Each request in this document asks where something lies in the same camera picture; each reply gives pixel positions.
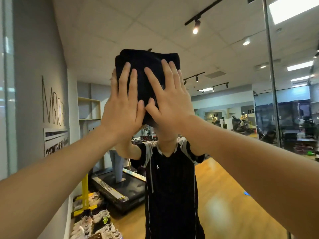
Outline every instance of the finger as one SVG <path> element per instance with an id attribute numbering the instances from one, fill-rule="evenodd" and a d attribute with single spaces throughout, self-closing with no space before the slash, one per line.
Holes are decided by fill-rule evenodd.
<path id="1" fill-rule="evenodd" d="M 142 125 L 142 122 L 143 122 L 143 119 L 144 119 L 144 116 L 145 116 L 145 106 L 144 106 L 144 101 L 143 100 L 140 100 L 138 102 L 138 111 L 136 113 L 136 123 L 138 124 L 138 126 L 141 126 Z"/>
<path id="2" fill-rule="evenodd" d="M 178 74 L 179 74 L 180 80 L 181 80 L 181 89 L 182 89 L 184 92 L 187 92 L 186 87 L 185 87 L 185 85 L 184 85 L 183 74 L 181 73 L 181 70 L 180 70 L 180 69 L 178 70 Z"/>
<path id="3" fill-rule="evenodd" d="M 111 78 L 111 95 L 110 99 L 117 98 L 118 86 L 117 86 L 117 77 L 116 77 L 116 69 L 113 70 L 112 78 Z"/>
<path id="4" fill-rule="evenodd" d="M 159 83 L 158 79 L 155 77 L 150 68 L 145 67 L 144 72 L 153 88 L 155 96 L 157 97 L 157 99 L 160 99 L 161 95 L 163 94 L 163 88 L 161 84 Z"/>
<path id="5" fill-rule="evenodd" d="M 138 103 L 138 72 L 132 69 L 129 85 L 129 101 L 132 104 Z"/>
<path id="6" fill-rule="evenodd" d="M 165 89 L 174 89 L 173 72 L 166 60 L 162 60 L 162 66 L 165 75 Z"/>
<path id="7" fill-rule="evenodd" d="M 119 79 L 119 98 L 127 99 L 127 80 L 130 73 L 131 64 L 126 62 L 122 70 L 121 77 Z"/>
<path id="8" fill-rule="evenodd" d="M 169 62 L 169 67 L 171 68 L 171 71 L 173 72 L 173 80 L 174 80 L 175 88 L 181 89 L 181 80 L 173 61 Z"/>
<path id="9" fill-rule="evenodd" d="M 149 99 L 148 104 L 145 107 L 145 110 L 152 116 L 154 121 L 158 124 L 161 113 L 158 110 L 158 108 L 155 106 L 155 101 L 153 98 Z"/>

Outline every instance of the person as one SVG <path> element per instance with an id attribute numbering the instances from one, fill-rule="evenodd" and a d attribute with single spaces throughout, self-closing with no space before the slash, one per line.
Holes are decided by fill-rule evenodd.
<path id="1" fill-rule="evenodd" d="M 194 114 L 181 72 L 165 60 L 162 65 L 165 90 L 152 71 L 145 68 L 158 108 L 153 99 L 145 107 L 138 101 L 135 69 L 132 69 L 128 88 L 130 64 L 127 63 L 119 86 L 116 79 L 111 81 L 111 96 L 104 110 L 112 112 L 103 114 L 98 128 L 0 181 L 0 210 L 5 215 L 0 223 L 2 238 L 37 238 L 90 168 L 121 138 L 139 130 L 145 110 L 159 127 L 182 134 L 192 146 L 210 154 L 297 238 L 319 237 L 319 195 L 316 192 L 319 190 L 319 163 L 207 123 Z M 21 218 L 23 223 L 17 226 Z"/>
<path id="2" fill-rule="evenodd" d="M 267 134 L 261 138 L 261 140 L 263 142 L 273 144 L 275 138 L 276 138 L 276 132 L 275 131 L 268 131 Z"/>
<path id="3" fill-rule="evenodd" d="M 114 147 L 110 149 L 110 157 L 111 157 L 112 168 L 113 168 L 113 172 L 115 176 L 115 182 L 121 183 L 125 181 L 126 178 L 122 178 L 123 167 L 124 167 L 124 163 L 126 162 L 125 158 L 119 156 Z"/>
<path id="4" fill-rule="evenodd" d="M 146 238 L 205 238 L 195 176 L 195 164 L 204 160 L 204 152 L 170 129 L 158 126 L 154 132 L 157 141 L 132 144 L 127 137 L 115 146 L 133 167 L 145 168 Z"/>

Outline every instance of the exercise machine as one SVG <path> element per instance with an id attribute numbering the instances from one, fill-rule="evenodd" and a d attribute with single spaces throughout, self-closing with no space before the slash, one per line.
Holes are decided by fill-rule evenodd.
<path id="1" fill-rule="evenodd" d="M 91 176 L 94 186 L 120 212 L 125 213 L 145 200 L 146 178 L 140 174 L 123 169 L 125 181 L 116 183 L 112 168 L 94 173 Z"/>

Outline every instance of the ceiling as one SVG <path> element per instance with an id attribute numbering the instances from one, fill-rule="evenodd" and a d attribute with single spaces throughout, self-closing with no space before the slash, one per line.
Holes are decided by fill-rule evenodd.
<path id="1" fill-rule="evenodd" d="M 57 24 L 69 69 L 79 81 L 110 84 L 115 56 L 122 49 L 152 48 L 180 56 L 186 88 L 197 90 L 229 82 L 229 88 L 253 84 L 260 93 L 271 88 L 262 0 L 223 0 L 194 22 L 184 23 L 215 0 L 54 0 Z M 309 75 L 309 69 L 287 72 L 286 67 L 313 59 L 319 37 L 319 7 L 280 24 L 270 19 L 277 88 L 290 88 L 290 79 Z M 251 43 L 243 46 L 250 36 Z M 216 71 L 226 74 L 210 79 Z"/>

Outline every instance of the air vent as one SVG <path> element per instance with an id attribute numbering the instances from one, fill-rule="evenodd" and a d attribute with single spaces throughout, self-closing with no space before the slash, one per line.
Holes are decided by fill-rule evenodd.
<path id="1" fill-rule="evenodd" d="M 225 72 L 220 70 L 220 71 L 216 71 L 214 73 L 210 73 L 210 74 L 206 75 L 206 77 L 208 77 L 210 79 L 213 79 L 213 78 L 216 78 L 216 77 L 219 77 L 219 76 L 223 76 L 225 74 L 226 74 Z"/>

